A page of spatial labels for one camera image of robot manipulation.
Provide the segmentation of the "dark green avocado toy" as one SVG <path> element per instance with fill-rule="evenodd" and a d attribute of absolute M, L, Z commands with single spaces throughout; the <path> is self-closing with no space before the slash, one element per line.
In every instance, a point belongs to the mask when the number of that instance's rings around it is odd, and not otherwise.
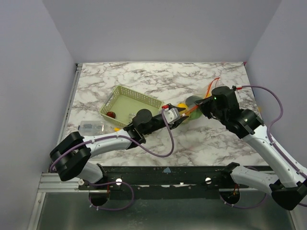
<path fill-rule="evenodd" d="M 188 107 L 188 109 L 191 109 L 193 107 L 197 107 L 198 105 L 195 102 L 199 101 L 199 100 L 203 100 L 203 97 L 199 97 L 197 95 L 192 95 L 185 100 L 185 105 Z"/>

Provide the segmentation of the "clear zip top bag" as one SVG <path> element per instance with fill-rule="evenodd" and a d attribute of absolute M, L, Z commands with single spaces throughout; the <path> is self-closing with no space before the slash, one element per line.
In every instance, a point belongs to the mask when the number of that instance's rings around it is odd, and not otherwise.
<path fill-rule="evenodd" d="M 187 119 L 182 122 L 183 124 L 196 120 L 203 115 L 199 109 L 199 103 L 211 97 L 213 89 L 219 86 L 224 86 L 221 78 L 214 78 L 207 86 L 201 88 L 196 94 L 187 97 L 177 105 L 177 107 L 184 108 L 184 110 L 180 112 L 180 115 L 187 117 Z"/>

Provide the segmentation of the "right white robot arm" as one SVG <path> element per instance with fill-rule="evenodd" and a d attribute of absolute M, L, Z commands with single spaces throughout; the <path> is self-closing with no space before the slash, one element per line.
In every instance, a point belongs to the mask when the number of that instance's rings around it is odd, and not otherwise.
<path fill-rule="evenodd" d="M 221 175 L 223 186 L 246 185 L 270 195 L 286 210 L 293 210 L 307 195 L 307 169 L 296 161 L 271 135 L 252 110 L 241 109 L 234 86 L 220 86 L 211 96 L 195 104 L 208 119 L 217 119 L 231 133 L 249 144 L 271 167 L 273 175 L 248 169 L 238 163 L 227 165 Z"/>

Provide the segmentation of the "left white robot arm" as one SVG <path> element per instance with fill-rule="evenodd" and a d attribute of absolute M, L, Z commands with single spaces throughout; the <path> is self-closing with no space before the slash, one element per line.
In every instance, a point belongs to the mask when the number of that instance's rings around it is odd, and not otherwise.
<path fill-rule="evenodd" d="M 89 159 L 115 150 L 141 147 L 145 136 L 164 127 L 168 131 L 178 127 L 188 116 L 180 114 L 183 108 L 167 104 L 153 116 L 148 109 L 139 110 L 132 122 L 123 129 L 99 136 L 82 136 L 78 131 L 70 133 L 50 153 L 50 171 L 57 172 L 62 181 L 79 178 L 95 189 L 106 185 L 106 173 L 99 164 Z"/>

